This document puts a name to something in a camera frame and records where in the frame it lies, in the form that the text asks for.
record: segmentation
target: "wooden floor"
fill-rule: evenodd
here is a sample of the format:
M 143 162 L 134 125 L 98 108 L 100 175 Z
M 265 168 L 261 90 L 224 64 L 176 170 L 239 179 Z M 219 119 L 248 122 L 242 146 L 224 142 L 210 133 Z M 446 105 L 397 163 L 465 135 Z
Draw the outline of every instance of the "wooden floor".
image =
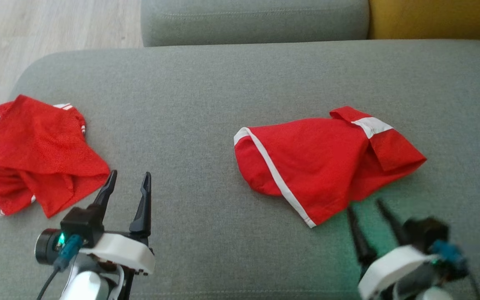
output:
M 50 53 L 139 48 L 140 0 L 0 0 L 0 104 Z

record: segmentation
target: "gray sofa cushion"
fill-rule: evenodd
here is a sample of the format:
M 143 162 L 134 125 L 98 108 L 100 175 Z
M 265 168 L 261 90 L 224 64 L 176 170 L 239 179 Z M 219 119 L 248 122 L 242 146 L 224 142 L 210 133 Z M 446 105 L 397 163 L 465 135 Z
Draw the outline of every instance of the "gray sofa cushion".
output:
M 380 253 L 395 247 L 373 198 L 405 220 L 451 225 L 480 282 L 480 42 L 364 40 L 69 52 L 34 63 L 24 93 L 71 102 L 88 143 L 118 169 L 105 216 L 126 230 L 145 171 L 152 183 L 156 270 L 131 299 L 357 299 L 360 268 L 344 213 L 309 229 L 280 197 L 250 190 L 233 135 L 244 125 L 326 117 L 344 105 L 400 131 L 428 161 L 358 205 Z M 90 203 L 93 196 L 78 205 Z M 0 217 L 0 298 L 33 298 L 51 272 L 35 262 L 46 220 L 32 205 Z M 67 273 L 47 296 L 61 292 Z M 469 299 L 470 285 L 448 285 Z
M 368 0 L 143 0 L 144 46 L 362 40 Z

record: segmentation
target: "red fabric with white stripe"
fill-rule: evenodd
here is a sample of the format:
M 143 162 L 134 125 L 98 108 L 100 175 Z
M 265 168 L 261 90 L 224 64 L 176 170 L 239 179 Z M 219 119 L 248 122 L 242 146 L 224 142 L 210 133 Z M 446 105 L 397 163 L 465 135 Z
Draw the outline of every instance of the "red fabric with white stripe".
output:
M 249 186 L 284 196 L 311 228 L 426 160 L 368 114 L 346 106 L 330 115 L 244 127 L 235 135 L 238 167 Z
M 36 198 L 49 218 L 101 187 L 109 167 L 84 131 L 84 117 L 69 104 L 19 95 L 0 105 L 0 213 L 16 213 Z

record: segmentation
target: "yellow cushion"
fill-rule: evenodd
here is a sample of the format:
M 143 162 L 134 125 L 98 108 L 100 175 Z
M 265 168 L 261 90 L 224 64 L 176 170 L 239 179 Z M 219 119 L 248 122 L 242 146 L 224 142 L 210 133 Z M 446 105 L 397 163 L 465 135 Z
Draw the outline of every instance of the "yellow cushion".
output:
M 370 38 L 480 40 L 480 0 L 370 0 Z

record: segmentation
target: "black cable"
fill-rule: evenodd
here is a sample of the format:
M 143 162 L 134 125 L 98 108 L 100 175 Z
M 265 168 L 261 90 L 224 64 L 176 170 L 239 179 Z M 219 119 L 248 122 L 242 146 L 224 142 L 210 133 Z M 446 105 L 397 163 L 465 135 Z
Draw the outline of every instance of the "black cable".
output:
M 44 283 L 44 286 L 40 290 L 40 293 L 38 294 L 38 297 L 36 297 L 36 300 L 40 300 L 42 298 L 42 296 L 44 296 L 45 290 L 48 289 L 47 287 L 49 286 L 49 284 L 51 283 L 53 278 L 55 278 L 57 273 L 59 273 L 59 270 L 60 270 L 60 268 L 58 266 L 56 266 L 55 269 L 53 270 L 53 273 L 51 273 L 49 278 L 47 278 L 47 281 Z
M 468 277 L 470 279 L 470 283 L 472 284 L 472 288 L 474 289 L 475 299 L 480 300 L 479 285 L 477 285 L 477 281 L 475 280 L 475 277 L 473 277 L 472 272 L 468 271 Z

